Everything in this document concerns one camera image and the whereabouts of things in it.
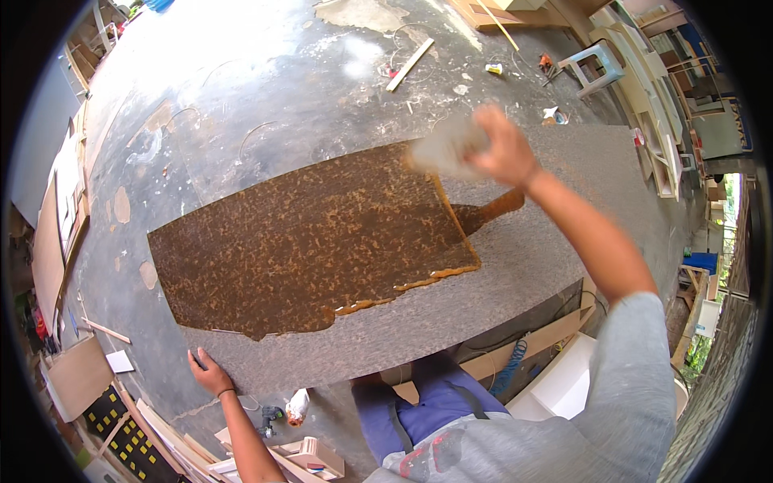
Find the black board with yellow squares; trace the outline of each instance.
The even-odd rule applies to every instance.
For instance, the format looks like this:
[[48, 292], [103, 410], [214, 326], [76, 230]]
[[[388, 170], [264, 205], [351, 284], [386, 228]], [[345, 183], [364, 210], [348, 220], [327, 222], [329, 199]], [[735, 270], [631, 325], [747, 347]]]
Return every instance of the black board with yellow squares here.
[[[83, 412], [83, 417], [86, 419], [89, 432], [105, 440], [115, 425], [121, 422], [126, 412], [126, 406], [115, 388], [108, 386], [102, 396]], [[112, 451], [140, 481], [148, 483], [189, 481], [169, 466], [132, 417], [123, 422], [107, 449]]]

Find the blue pants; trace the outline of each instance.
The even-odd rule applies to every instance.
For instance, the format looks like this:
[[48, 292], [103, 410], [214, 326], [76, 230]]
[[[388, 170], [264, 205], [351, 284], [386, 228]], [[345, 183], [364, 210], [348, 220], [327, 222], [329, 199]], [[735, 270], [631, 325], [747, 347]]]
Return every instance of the blue pants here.
[[468, 389], [480, 401], [483, 411], [508, 412], [446, 351], [414, 361], [412, 374], [419, 392], [418, 406], [399, 397], [384, 382], [352, 386], [363, 436], [379, 466], [388, 454], [404, 450], [390, 420], [389, 405], [392, 402], [397, 409], [397, 418], [414, 445], [453, 420], [472, 413], [469, 402], [448, 383]]

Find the person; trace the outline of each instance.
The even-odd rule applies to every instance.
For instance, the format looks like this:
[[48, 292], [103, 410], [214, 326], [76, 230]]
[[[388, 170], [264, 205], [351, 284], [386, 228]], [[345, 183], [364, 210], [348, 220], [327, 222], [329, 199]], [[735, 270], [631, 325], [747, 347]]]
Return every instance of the person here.
[[[631, 239], [536, 161], [495, 106], [474, 113], [491, 140], [466, 161], [522, 189], [582, 259], [610, 311], [591, 359], [585, 409], [571, 420], [514, 419], [444, 352], [414, 361], [419, 404], [379, 376], [352, 381], [360, 426], [379, 467], [366, 481], [655, 481], [676, 427], [665, 314]], [[283, 481], [222, 369], [189, 355], [196, 378], [223, 401], [242, 481]]]

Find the gray t-shirt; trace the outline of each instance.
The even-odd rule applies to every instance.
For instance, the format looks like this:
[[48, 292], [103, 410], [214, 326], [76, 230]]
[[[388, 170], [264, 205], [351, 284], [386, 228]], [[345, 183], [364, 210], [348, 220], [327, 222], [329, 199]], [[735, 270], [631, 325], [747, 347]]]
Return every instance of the gray t-shirt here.
[[676, 394], [660, 299], [633, 294], [609, 314], [591, 359], [585, 410], [533, 422], [469, 415], [392, 453], [369, 483], [655, 481], [676, 427]]

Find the power drill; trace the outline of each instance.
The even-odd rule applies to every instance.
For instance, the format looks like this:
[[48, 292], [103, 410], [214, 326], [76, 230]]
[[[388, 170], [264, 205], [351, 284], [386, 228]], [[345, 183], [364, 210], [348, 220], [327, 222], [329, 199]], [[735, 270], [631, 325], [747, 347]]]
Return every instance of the power drill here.
[[263, 406], [263, 423], [261, 427], [257, 428], [257, 433], [262, 437], [268, 439], [275, 434], [274, 428], [271, 427], [271, 421], [282, 417], [282, 409], [276, 406]]

